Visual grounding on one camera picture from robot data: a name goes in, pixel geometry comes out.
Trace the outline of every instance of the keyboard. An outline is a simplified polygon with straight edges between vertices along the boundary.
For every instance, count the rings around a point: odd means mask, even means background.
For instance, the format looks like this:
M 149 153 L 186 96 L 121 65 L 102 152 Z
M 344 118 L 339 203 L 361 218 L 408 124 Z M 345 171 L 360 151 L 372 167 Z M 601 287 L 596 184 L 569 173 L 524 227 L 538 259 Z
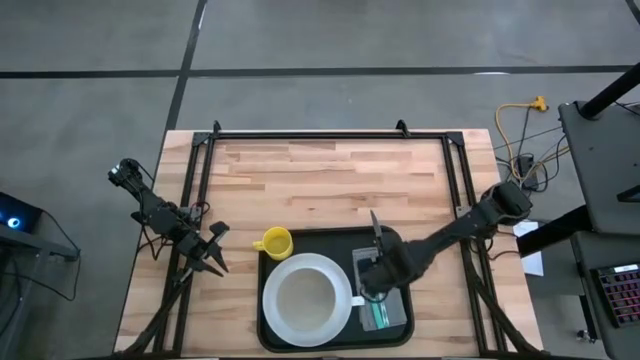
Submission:
M 613 326 L 640 324 L 640 264 L 597 269 L 594 276 Z

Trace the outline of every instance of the tray rim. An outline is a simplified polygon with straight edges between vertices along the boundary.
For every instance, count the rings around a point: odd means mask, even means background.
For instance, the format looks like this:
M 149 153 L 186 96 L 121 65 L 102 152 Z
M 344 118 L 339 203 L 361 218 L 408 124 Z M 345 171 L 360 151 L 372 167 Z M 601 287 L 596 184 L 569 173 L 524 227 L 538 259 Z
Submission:
M 386 225 L 380 225 L 380 228 L 382 229 L 382 232 L 391 232 L 396 234 L 400 239 L 402 239 L 402 237 L 400 236 L 400 234 L 398 234 L 397 231 L 395 231 L 393 228 L 386 226 Z M 371 229 L 372 235 L 373 233 L 373 226 L 369 225 L 369 226 L 352 226 L 352 227 L 336 227 L 336 228 L 311 228 L 311 229 L 292 229 L 289 230 L 289 232 L 291 232 L 292 235 L 296 234 L 296 233 L 325 233 L 325 232 L 344 232 L 344 231 L 351 231 L 351 232 L 356 232 L 356 231 L 362 231 L 362 230 L 367 230 L 367 229 Z M 263 288 L 260 287 L 260 284 L 262 283 L 263 277 L 264 277 L 264 273 L 260 271 L 261 268 L 261 263 L 263 261 L 265 261 L 267 255 L 264 252 L 260 252 L 258 255 L 258 293 L 257 293 L 257 304 L 256 304 L 256 308 L 257 308 L 257 312 L 256 312 L 256 335 L 258 336 L 258 341 L 260 341 L 260 345 L 262 345 L 263 348 L 265 348 L 266 350 L 272 352 L 272 353 L 276 353 L 276 354 L 294 354 L 294 353 L 303 353 L 303 352 L 318 352 L 318 351 L 334 351 L 334 350 L 360 350 L 360 349 L 376 349 L 376 348 L 390 348 L 390 347 L 398 347 L 398 346 L 402 346 L 405 343 L 407 343 L 407 341 L 409 341 L 412 337 L 413 337 L 413 333 L 415 331 L 415 317 L 414 317 L 414 313 L 413 313 L 413 302 L 412 302 L 412 298 L 411 298 L 411 289 L 409 288 L 409 285 L 403 286 L 400 289 L 401 294 L 403 295 L 403 302 L 405 303 L 405 310 L 408 310 L 409 313 L 407 314 L 407 324 L 405 325 L 405 335 L 402 336 L 402 338 L 397 341 L 394 342 L 393 344 L 389 344 L 389 343 L 383 343 L 383 344 L 375 344 L 375 345 L 371 345 L 371 346 L 367 346 L 367 347 L 353 347 L 351 345 L 335 345 L 335 346 L 325 346 L 323 347 L 322 345 L 320 346 L 316 346 L 316 347 L 310 347 L 310 348 L 304 348 L 304 347 L 295 347 L 292 350 L 289 349 L 280 349 L 280 348 L 276 348 L 273 347 L 273 345 L 268 342 L 266 339 L 264 339 L 262 331 L 260 330 L 261 327 L 264 326 L 269 326 L 268 324 L 266 324 L 266 319 L 264 321 L 263 324 L 263 317 L 264 314 L 262 312 L 262 290 Z

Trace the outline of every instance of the wooden table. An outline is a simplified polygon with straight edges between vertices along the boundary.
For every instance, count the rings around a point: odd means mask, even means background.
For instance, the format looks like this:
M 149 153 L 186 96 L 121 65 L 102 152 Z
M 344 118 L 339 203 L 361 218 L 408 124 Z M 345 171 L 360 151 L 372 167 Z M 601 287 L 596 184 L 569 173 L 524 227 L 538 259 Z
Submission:
M 168 201 L 180 201 L 192 135 L 193 131 L 167 134 L 154 189 Z M 486 130 L 464 130 L 464 136 L 479 198 L 500 181 L 491 140 Z M 229 274 L 195 275 L 183 356 L 275 355 L 264 350 L 256 336 L 258 253 L 251 243 L 261 239 L 267 228 L 370 225 L 369 209 L 373 209 L 381 224 L 411 240 L 424 238 L 454 219 L 439 141 L 219 140 L 215 144 L 207 194 L 211 211 L 203 223 L 223 220 L 231 227 L 221 243 Z M 198 157 L 192 201 L 203 158 L 203 154 Z M 462 179 L 457 162 L 456 172 Z M 462 181 L 458 183 L 463 194 Z M 490 254 L 503 250 L 517 250 L 513 237 L 495 238 Z M 138 255 L 116 350 L 131 344 L 158 309 L 169 253 L 164 250 L 153 261 L 147 247 Z M 500 305 L 527 340 L 541 349 L 520 257 L 501 256 L 491 268 Z M 294 355 L 477 354 L 459 245 L 436 257 L 424 277 L 411 284 L 411 294 L 415 331 L 406 344 Z M 484 307 L 483 319 L 490 329 Z M 168 339 L 173 339 L 174 322 L 175 315 L 170 318 Z M 490 348 L 495 348 L 488 333 Z

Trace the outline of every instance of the yellow mug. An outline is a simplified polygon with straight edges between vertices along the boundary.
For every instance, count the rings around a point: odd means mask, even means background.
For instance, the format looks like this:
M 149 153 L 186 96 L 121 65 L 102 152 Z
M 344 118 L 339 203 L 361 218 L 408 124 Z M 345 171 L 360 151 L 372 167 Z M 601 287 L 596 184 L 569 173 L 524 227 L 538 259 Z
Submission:
M 283 227 L 272 227 L 262 236 L 262 241 L 255 241 L 253 248 L 264 251 L 273 260 L 284 260 L 293 252 L 291 233 Z

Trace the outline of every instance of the gray floor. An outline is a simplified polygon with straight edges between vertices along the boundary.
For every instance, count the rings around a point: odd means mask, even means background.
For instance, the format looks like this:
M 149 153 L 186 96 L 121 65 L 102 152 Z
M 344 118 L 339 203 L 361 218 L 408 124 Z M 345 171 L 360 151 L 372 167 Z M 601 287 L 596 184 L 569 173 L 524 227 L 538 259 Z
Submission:
M 0 0 L 0 71 L 178 69 L 196 0 Z M 210 0 L 193 68 L 628 65 L 640 25 L 623 0 Z M 547 98 L 529 133 L 558 125 L 558 104 L 587 99 L 619 74 L 190 79 L 178 129 L 489 128 L 495 108 Z M 111 351 L 137 242 L 136 203 L 106 178 L 125 156 L 153 171 L 175 79 L 0 80 L 0 190 L 49 209 L 82 248 L 78 299 L 38 291 L 23 358 Z M 638 100 L 640 92 L 627 96 Z M 522 110 L 506 110 L 511 139 Z M 560 132 L 527 142 L 537 156 Z M 506 157 L 504 149 L 497 152 Z M 582 204 L 569 156 L 533 217 Z M 570 248 L 545 251 L 529 279 L 545 349 L 602 358 L 584 327 Z M 53 284 L 73 267 L 51 264 Z

